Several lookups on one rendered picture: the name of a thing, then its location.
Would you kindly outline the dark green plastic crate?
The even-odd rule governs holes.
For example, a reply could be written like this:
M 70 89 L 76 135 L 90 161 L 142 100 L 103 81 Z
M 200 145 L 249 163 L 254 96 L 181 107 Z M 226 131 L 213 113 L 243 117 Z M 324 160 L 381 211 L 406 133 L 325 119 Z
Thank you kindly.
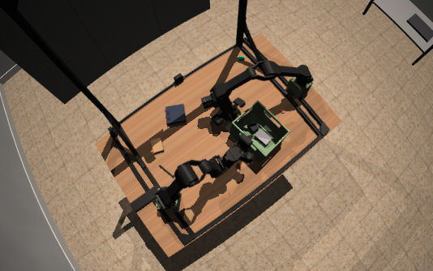
M 264 111 L 266 111 L 281 126 L 278 127 L 264 113 Z M 259 130 L 251 133 L 251 131 L 248 129 L 248 126 L 251 125 L 253 122 L 255 122 L 259 126 L 259 130 L 262 129 L 272 137 L 271 141 L 266 146 L 262 145 L 255 138 L 255 134 Z M 242 133 L 245 133 L 247 136 L 254 136 L 252 139 L 254 143 L 252 144 L 252 146 L 250 146 L 250 148 L 247 149 L 247 152 L 253 153 L 254 159 L 256 159 L 258 163 L 264 160 L 272 152 L 272 150 L 290 133 L 290 131 L 262 103 L 254 103 L 240 116 L 238 116 L 231 124 L 232 126 L 229 133 L 232 135 L 233 138 L 236 139 L 237 142 L 238 137 Z

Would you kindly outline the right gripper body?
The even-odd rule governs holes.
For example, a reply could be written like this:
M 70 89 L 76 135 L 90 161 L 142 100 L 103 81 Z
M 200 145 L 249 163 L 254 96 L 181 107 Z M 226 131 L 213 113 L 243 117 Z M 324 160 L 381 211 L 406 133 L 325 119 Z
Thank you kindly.
M 238 137 L 238 144 L 236 143 L 233 148 L 236 148 L 240 153 L 244 148 L 249 148 L 253 141 L 244 133 Z

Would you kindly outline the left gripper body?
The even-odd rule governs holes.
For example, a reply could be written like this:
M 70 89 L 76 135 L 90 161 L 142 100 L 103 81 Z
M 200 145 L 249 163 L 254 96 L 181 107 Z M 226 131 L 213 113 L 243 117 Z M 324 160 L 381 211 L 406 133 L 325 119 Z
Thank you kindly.
M 234 104 L 233 104 L 234 103 Z M 233 104 L 233 105 L 232 105 Z M 220 104 L 219 104 L 220 105 Z M 233 102 L 230 101 L 225 105 L 220 105 L 222 113 L 221 114 L 215 114 L 211 120 L 217 125 L 220 126 L 223 122 L 224 119 L 227 119 L 229 117 L 229 113 L 231 113 L 232 111 L 236 111 L 237 109 L 237 105 L 239 105 L 240 108 L 242 108 L 243 106 L 246 105 L 245 101 L 241 98 L 236 98 Z M 224 118 L 224 119 L 223 119 Z

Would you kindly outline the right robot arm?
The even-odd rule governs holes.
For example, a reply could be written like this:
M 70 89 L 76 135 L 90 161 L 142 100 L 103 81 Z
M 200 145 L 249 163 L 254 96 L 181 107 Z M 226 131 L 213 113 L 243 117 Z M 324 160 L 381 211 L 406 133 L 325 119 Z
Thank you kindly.
M 159 204 L 164 210 L 167 207 L 170 208 L 172 206 L 171 204 L 175 204 L 175 201 L 180 198 L 180 195 L 177 191 L 181 191 L 183 188 L 191 187 L 193 184 L 200 183 L 205 178 L 206 174 L 210 174 L 212 179 L 218 178 L 238 160 L 251 164 L 254 154 L 245 151 L 246 150 L 243 149 L 240 153 L 236 148 L 229 148 L 223 157 L 217 155 L 212 157 L 210 160 L 189 160 L 182 163 L 175 170 L 175 180 L 168 187 L 161 187 L 159 191 L 155 193 Z M 220 164 L 218 164 L 217 160 Z M 203 175 L 201 176 L 200 180 L 191 166 L 198 166 L 202 171 Z

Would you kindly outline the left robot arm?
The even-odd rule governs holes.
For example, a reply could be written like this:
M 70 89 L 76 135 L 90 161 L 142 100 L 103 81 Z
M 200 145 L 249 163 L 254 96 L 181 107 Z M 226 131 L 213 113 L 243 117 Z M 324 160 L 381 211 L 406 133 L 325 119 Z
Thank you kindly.
M 257 75 L 255 72 L 256 67 L 259 67 L 260 65 L 264 76 Z M 219 107 L 221 110 L 220 105 L 225 105 L 229 102 L 228 96 L 230 96 L 231 92 L 236 88 L 250 80 L 273 80 L 277 76 L 296 77 L 295 83 L 297 82 L 296 84 L 304 88 L 307 86 L 307 84 L 313 81 L 307 65 L 300 65 L 299 67 L 285 67 L 277 65 L 273 61 L 261 61 L 256 63 L 253 67 L 248 67 L 244 72 L 235 76 L 233 79 L 225 83 L 215 84 L 210 90 L 211 95 L 201 98 L 204 109 L 213 106 L 214 108 Z

